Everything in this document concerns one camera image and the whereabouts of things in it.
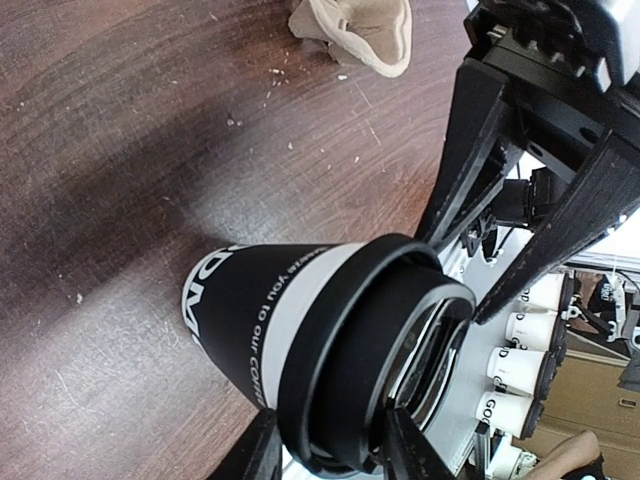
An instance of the wood grain surface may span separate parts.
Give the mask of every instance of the wood grain surface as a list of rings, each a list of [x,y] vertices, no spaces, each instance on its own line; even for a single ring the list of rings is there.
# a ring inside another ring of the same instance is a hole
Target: wood grain surface
[[[231,242],[413,231],[467,48],[464,2],[413,3],[388,80],[293,38],[288,1],[0,2],[0,478],[214,469],[255,412],[182,283]]]

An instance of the black coffee cup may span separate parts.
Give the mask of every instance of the black coffee cup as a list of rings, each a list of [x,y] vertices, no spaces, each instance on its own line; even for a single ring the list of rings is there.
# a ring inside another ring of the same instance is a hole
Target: black coffee cup
[[[435,253],[403,235],[368,244],[214,252],[182,298],[194,340],[257,407],[278,412],[312,473],[371,473],[384,409],[426,427],[475,308]]]

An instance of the white paper cup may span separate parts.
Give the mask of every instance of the white paper cup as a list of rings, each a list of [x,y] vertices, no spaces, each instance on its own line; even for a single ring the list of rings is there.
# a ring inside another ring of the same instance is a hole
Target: white paper cup
[[[566,321],[557,313],[512,313],[505,339],[522,350],[557,353],[567,341]]]
[[[487,375],[497,387],[546,399],[555,377],[556,361],[549,352],[496,348],[487,365]]]
[[[478,404],[476,418],[514,437],[525,439],[533,435],[543,411],[542,404],[533,398],[486,392]]]
[[[573,279],[562,273],[550,273],[520,294],[520,303],[529,310],[564,312],[571,304]]]
[[[521,448],[514,447],[510,441],[503,438],[500,445],[498,445],[495,455],[491,459],[487,473],[491,474],[491,478],[511,478],[522,452],[523,450]]]

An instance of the white cup with logo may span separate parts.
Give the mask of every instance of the white cup with logo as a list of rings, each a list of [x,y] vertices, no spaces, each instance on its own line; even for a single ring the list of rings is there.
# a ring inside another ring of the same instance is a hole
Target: white cup with logo
[[[512,313],[507,323],[505,339],[523,350],[556,353],[566,343],[566,321],[555,312]]]
[[[556,367],[549,352],[496,348],[489,357],[487,376],[497,387],[544,400],[549,396]]]
[[[525,289],[519,300],[526,310],[564,312],[569,308],[572,296],[573,279],[564,273],[550,273]]]
[[[543,411],[542,404],[534,398],[486,392],[476,409],[476,418],[514,437],[525,439],[533,435]]]

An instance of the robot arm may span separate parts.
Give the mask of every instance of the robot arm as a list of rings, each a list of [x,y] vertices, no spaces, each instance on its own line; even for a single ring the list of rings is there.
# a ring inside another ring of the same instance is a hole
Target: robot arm
[[[640,69],[640,2],[635,0],[481,0],[525,47],[587,73],[602,91]]]
[[[546,189],[557,197],[528,225],[534,236],[481,303],[479,323],[640,205],[639,14],[637,0],[482,0],[466,19],[473,46],[416,236],[437,251],[482,237],[478,219],[501,220],[496,202],[524,151],[564,184]]]

